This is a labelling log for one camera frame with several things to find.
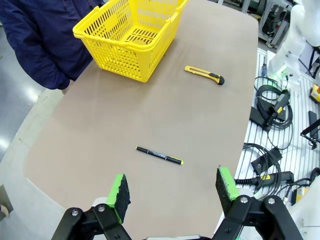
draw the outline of navy jacket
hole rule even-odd
[[[0,20],[24,71],[48,89],[65,89],[92,57],[73,27],[103,0],[0,0]]]

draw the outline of tan table surface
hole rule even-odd
[[[235,174],[251,109],[258,23],[231,8],[190,0],[171,46],[147,83],[92,62],[32,147],[25,176],[65,208],[90,208],[125,173],[132,239],[212,236],[222,213],[217,167]],[[223,86],[184,71],[225,78]],[[141,146],[184,165],[136,151]]]

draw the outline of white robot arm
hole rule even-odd
[[[306,42],[320,46],[320,0],[304,0],[291,10],[290,27],[285,41],[270,60],[267,74],[273,79],[300,78],[299,57]]]
[[[319,239],[320,234],[320,177],[311,184],[308,192],[288,209],[304,240]]]

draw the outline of jacket sleeve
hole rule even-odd
[[[70,80],[57,68],[43,49],[36,23],[29,19],[28,14],[14,2],[16,1],[0,0],[0,20],[19,64],[43,87],[65,89]]]

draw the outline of yellow utility knife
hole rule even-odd
[[[215,81],[218,85],[222,85],[222,84],[225,83],[225,79],[222,76],[214,74],[214,73],[209,72],[209,71],[201,70],[201,69],[195,68],[193,66],[186,66],[184,68],[184,70],[189,72],[189,73],[197,74],[197,75],[200,75],[202,77],[211,79],[211,80]]]

